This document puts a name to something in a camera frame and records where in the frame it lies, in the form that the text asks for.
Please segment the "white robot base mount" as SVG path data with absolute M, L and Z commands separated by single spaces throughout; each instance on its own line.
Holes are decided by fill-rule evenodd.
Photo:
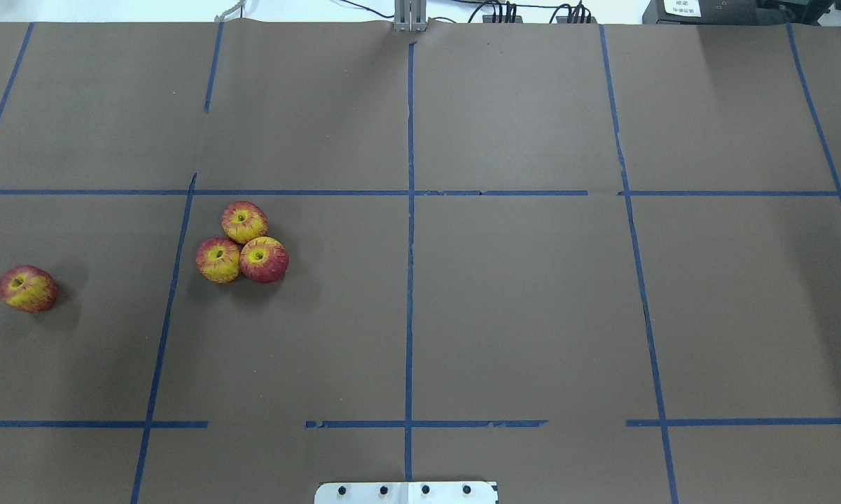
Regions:
M 328 482 L 314 503 L 498 503 L 496 482 Z

